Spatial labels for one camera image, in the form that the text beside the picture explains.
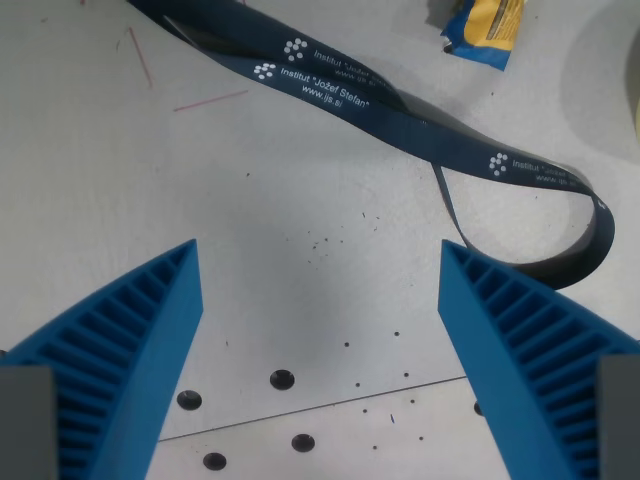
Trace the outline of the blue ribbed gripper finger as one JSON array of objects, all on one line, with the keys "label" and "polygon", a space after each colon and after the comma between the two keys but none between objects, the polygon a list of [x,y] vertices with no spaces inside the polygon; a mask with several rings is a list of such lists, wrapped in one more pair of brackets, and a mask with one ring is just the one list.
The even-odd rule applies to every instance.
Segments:
[{"label": "blue ribbed gripper finger", "polygon": [[203,314],[196,240],[122,275],[11,348],[48,367],[62,479],[143,479]]},{"label": "blue ribbed gripper finger", "polygon": [[639,343],[548,286],[445,240],[438,312],[513,479],[600,476],[596,371]]}]

